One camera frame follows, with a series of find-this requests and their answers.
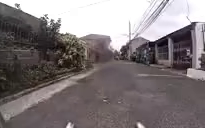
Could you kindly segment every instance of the road marking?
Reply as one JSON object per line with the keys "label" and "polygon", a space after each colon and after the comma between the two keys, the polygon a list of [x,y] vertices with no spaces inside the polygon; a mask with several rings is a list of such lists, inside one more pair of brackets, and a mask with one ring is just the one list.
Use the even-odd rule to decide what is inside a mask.
{"label": "road marking", "polygon": [[67,125],[66,125],[66,128],[74,128],[74,124],[69,122]]}
{"label": "road marking", "polygon": [[176,76],[176,75],[158,75],[158,74],[138,74],[139,77],[183,77],[183,76]]}
{"label": "road marking", "polygon": [[137,122],[136,123],[136,128],[146,128],[142,123]]}

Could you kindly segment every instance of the power line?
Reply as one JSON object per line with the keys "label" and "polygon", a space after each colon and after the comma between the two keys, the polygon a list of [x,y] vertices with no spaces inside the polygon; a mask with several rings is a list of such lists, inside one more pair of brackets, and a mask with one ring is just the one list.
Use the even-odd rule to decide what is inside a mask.
{"label": "power line", "polygon": [[153,13],[149,16],[149,18],[147,18],[144,22],[144,25],[140,26],[139,31],[137,31],[137,34],[135,35],[134,38],[138,37],[138,35],[140,35],[141,33],[143,33],[147,28],[149,28],[151,26],[151,24],[153,24],[157,18],[161,15],[161,13],[163,13],[163,10],[166,8],[167,4],[168,4],[169,0],[163,0],[159,6],[153,11]]}
{"label": "power line", "polygon": [[149,15],[149,12],[152,11],[152,9],[153,9],[154,6],[156,5],[156,3],[157,3],[157,0],[153,0],[153,1],[151,2],[151,4],[149,5],[149,7],[148,7],[148,8],[146,9],[146,11],[144,12],[144,14],[143,14],[143,16],[142,16],[142,18],[141,18],[141,20],[140,20],[140,22],[139,22],[139,25],[137,26],[136,29],[134,29],[134,32],[138,31],[139,27],[145,22],[146,18],[147,18],[148,15]]}
{"label": "power line", "polygon": [[111,1],[111,0],[103,0],[103,1],[96,2],[96,3],[91,3],[91,4],[88,4],[88,5],[80,6],[80,7],[77,7],[77,8],[73,8],[73,9],[71,9],[71,10],[69,10],[69,11],[60,13],[60,14],[58,14],[58,15],[62,15],[62,14],[69,13],[69,12],[71,12],[71,11],[74,11],[74,10],[76,10],[76,9],[86,8],[86,7],[89,7],[89,6],[101,4],[101,3],[104,3],[104,2],[108,2],[108,1]]}
{"label": "power line", "polygon": [[187,9],[188,9],[188,12],[187,12],[187,16],[186,16],[186,18],[187,18],[188,21],[191,23],[191,20],[189,19],[190,7],[189,7],[189,2],[188,2],[188,0],[186,0],[186,4],[187,4]]}

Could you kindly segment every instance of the sidewalk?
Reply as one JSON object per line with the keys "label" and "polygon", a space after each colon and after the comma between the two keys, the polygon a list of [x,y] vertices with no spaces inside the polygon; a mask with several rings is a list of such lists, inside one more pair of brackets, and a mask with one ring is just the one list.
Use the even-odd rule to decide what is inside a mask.
{"label": "sidewalk", "polygon": [[53,83],[49,86],[43,87],[39,90],[31,92],[27,95],[24,95],[16,100],[10,101],[6,104],[0,105],[0,111],[4,119],[10,120],[12,117],[19,115],[24,112],[26,109],[37,105],[40,102],[48,100],[53,95],[61,92],[62,90],[73,86],[77,83],[78,80],[83,79],[98,69],[98,66],[88,72],[80,73],[78,75],[72,76],[68,79],[61,80],[59,82]]}
{"label": "sidewalk", "polygon": [[169,68],[169,67],[164,66],[164,65],[150,64],[150,67],[159,68],[161,70],[169,71],[169,72],[177,74],[177,75],[183,75],[183,76],[187,75],[187,70],[173,69],[173,68]]}

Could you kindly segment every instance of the road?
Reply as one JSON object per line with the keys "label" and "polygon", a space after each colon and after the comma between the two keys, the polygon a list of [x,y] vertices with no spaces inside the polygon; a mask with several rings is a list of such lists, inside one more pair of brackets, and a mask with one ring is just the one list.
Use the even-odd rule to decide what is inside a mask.
{"label": "road", "polygon": [[205,83],[130,62],[110,62],[26,110],[11,128],[205,128]]}

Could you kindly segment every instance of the white line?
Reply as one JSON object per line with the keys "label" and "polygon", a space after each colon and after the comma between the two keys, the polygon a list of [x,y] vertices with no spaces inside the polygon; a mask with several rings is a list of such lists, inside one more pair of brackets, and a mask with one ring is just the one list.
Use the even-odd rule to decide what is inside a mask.
{"label": "white line", "polygon": [[136,123],[136,128],[146,128],[142,123],[137,122]]}
{"label": "white line", "polygon": [[176,75],[138,74],[139,77],[182,77]]}

